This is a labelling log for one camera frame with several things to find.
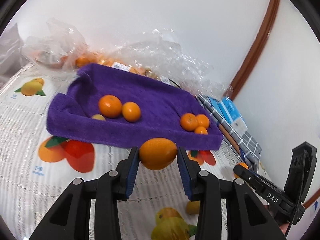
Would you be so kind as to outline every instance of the white tag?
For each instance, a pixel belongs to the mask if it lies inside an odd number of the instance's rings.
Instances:
[[[124,71],[127,71],[129,72],[131,67],[128,67],[126,65],[123,65],[121,63],[118,63],[118,62],[114,62],[111,66],[112,68],[116,68],[116,69],[120,69],[120,70],[124,70]]]
[[[167,77],[161,76],[161,77],[160,77],[160,80],[161,80],[162,83],[165,83],[165,84],[167,84],[167,85],[172,86],[171,83],[170,83],[170,81],[169,81],[169,79],[168,79]]]

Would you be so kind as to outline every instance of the gray checkered cloth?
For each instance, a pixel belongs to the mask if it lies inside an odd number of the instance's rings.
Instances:
[[[211,103],[207,96],[199,95],[197,97],[197,100],[200,105],[208,111],[213,120],[217,124],[220,123],[236,141],[236,143],[239,145],[240,150],[242,150],[243,152],[241,158],[248,165],[249,169],[254,172],[258,172],[261,147],[251,136],[251,134],[247,131],[242,137],[238,135],[238,133],[230,126],[230,124],[221,116],[221,114],[219,114],[219,112],[211,106]],[[230,146],[230,148],[236,153],[236,155],[238,155],[236,149],[231,145],[228,139],[226,137],[223,137],[223,140]]]

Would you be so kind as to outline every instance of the wall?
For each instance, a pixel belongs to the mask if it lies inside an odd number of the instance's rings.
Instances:
[[[28,0],[12,19],[22,38],[45,36],[55,17],[73,24],[93,48],[109,48],[143,31],[173,29],[193,57],[229,82],[258,32],[269,0]]]
[[[235,100],[261,144],[266,170],[280,187],[288,176],[294,147],[308,141],[320,149],[319,66],[319,41],[294,5],[281,0],[263,54]],[[319,187],[317,165],[307,199]],[[314,217],[311,209],[288,239],[300,239]]]

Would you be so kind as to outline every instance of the purple cloth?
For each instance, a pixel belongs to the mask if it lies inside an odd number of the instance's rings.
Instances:
[[[67,94],[59,93],[50,104],[48,132],[69,139],[130,148],[151,138],[167,138],[189,150],[217,150],[222,134],[210,118],[208,135],[187,132],[180,126],[185,113],[205,114],[188,92],[137,74],[89,64],[78,70]],[[139,105],[141,118],[136,123],[122,116],[106,121],[91,119],[99,114],[98,101],[114,95],[121,102]]]

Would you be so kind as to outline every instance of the patterned tablecloth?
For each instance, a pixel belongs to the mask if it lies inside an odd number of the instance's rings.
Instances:
[[[44,81],[42,92],[23,95],[20,88],[34,78]],[[99,178],[115,169],[129,154],[129,149],[93,144],[94,162],[89,167],[91,171],[86,173],[76,171],[66,159],[49,163],[39,157],[43,142],[51,137],[46,130],[50,102],[57,93],[65,93],[75,78],[74,73],[53,73],[28,64],[0,90],[0,214],[18,240],[30,237],[74,178],[85,181]],[[224,142],[212,155],[216,164],[204,161],[202,169],[219,179],[233,180],[233,166],[240,162],[238,156]],[[259,173],[270,179],[264,168],[260,167]],[[185,212],[187,202],[176,161],[160,171],[140,165],[133,194],[127,202],[118,203],[122,239],[150,239],[156,226],[155,215],[165,207],[176,209],[187,224],[196,225],[197,215]],[[94,239],[94,205],[92,200],[91,239]],[[222,202],[222,214],[222,239],[225,240],[225,202]]]

